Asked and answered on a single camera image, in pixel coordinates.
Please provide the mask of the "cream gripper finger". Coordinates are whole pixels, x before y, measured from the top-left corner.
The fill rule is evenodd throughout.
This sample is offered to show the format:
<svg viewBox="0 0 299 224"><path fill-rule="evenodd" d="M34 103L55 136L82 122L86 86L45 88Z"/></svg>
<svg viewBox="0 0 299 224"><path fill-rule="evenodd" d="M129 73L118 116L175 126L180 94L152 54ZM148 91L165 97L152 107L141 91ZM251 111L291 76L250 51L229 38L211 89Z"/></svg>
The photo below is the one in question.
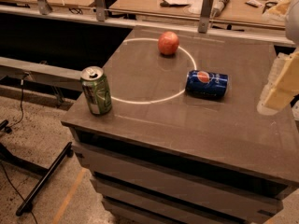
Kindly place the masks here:
<svg viewBox="0 0 299 224"><path fill-rule="evenodd" d="M290 3L291 0L279 0L276 6L267 9L263 13L263 18L265 20L284 21Z"/></svg>
<svg viewBox="0 0 299 224"><path fill-rule="evenodd" d="M280 53L270 69L257 111L272 116L283 110L299 94L299 50Z"/></svg>

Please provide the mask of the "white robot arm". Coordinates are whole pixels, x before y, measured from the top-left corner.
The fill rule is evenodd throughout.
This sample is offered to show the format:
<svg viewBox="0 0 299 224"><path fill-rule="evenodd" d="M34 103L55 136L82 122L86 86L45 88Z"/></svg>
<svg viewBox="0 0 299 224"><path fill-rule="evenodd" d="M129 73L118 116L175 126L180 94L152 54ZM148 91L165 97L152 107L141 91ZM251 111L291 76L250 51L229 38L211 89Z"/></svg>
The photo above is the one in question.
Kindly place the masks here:
<svg viewBox="0 0 299 224"><path fill-rule="evenodd" d="M299 0L284 0L272 7L288 5L285 15L286 37L299 45ZM263 87L257 111L263 115L275 115L299 94L299 50L290 55L280 53L274 60L268 82Z"/></svg>

